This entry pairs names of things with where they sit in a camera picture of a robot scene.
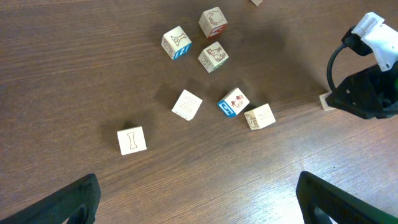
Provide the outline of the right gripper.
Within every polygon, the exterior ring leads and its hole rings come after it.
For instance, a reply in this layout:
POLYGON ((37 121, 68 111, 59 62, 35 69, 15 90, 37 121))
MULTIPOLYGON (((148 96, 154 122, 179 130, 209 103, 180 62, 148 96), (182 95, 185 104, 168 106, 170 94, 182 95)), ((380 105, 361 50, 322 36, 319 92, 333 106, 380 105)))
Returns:
POLYGON ((373 65, 346 77, 335 86, 328 62, 326 77, 331 94, 326 97, 328 106, 349 112, 363 119, 390 118, 397 114, 397 63, 383 72, 373 65))

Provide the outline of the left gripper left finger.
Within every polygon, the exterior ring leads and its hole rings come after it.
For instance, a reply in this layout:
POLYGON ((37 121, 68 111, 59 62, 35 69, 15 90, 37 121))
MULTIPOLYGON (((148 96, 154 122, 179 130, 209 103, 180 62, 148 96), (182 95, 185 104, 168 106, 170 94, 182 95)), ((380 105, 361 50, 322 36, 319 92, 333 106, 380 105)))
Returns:
POLYGON ((95 174, 87 174, 31 206, 1 220, 1 223, 93 224, 101 199, 95 174))

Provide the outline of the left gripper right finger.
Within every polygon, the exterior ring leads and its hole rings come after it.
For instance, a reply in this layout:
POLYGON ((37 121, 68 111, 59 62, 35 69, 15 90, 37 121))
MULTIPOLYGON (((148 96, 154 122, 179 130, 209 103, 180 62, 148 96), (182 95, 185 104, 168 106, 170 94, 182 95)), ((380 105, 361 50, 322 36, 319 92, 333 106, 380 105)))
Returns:
POLYGON ((300 173, 296 196, 305 224, 397 224, 397 218, 310 172, 300 173))

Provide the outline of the block with red X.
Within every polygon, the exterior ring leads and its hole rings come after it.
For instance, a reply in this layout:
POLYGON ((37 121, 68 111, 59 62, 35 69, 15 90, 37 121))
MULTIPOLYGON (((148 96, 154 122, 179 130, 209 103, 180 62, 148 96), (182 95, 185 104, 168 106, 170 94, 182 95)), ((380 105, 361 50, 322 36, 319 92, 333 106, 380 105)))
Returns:
POLYGON ((319 96, 319 99, 320 99, 320 102, 321 102, 321 105, 322 105, 322 108, 323 108, 324 111, 330 111, 330 110, 334 110, 335 109, 334 107, 329 106, 328 103, 326 102, 326 98, 330 94, 331 94, 331 92, 328 92, 328 93, 321 94, 319 96))

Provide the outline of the block with car picture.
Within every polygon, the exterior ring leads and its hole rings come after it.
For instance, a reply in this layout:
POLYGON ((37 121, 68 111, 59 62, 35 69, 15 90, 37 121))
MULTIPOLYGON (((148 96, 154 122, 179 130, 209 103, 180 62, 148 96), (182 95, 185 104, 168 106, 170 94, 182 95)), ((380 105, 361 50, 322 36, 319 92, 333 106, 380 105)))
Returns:
POLYGON ((234 88, 218 102, 218 106, 227 117, 233 118, 242 112, 249 103, 245 94, 239 88, 234 88))

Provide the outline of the block with C red side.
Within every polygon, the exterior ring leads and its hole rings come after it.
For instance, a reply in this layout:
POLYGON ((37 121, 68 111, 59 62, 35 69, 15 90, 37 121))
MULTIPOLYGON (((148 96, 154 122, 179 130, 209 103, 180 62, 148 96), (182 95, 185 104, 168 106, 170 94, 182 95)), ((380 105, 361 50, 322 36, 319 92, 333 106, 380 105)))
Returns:
POLYGON ((204 11, 198 23, 207 38, 221 34, 228 25, 228 21, 219 7, 204 11))

